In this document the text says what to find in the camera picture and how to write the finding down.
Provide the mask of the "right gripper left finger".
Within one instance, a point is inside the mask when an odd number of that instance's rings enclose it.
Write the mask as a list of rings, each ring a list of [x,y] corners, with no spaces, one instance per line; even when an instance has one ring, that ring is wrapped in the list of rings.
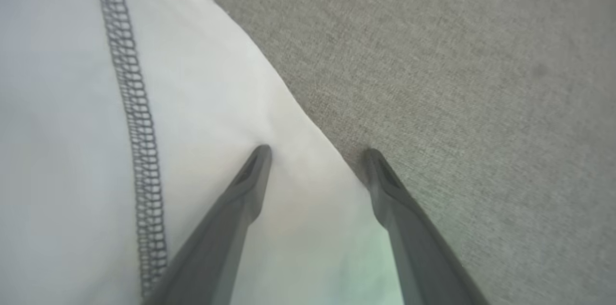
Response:
[[[172,259],[146,305],[228,305],[249,226],[263,206],[271,147],[257,146]]]

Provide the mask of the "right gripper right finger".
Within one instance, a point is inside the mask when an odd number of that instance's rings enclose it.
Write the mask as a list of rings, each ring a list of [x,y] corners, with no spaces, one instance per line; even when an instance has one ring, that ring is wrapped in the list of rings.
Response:
[[[386,229],[407,305],[486,305],[487,299],[377,149],[364,151],[372,210]]]

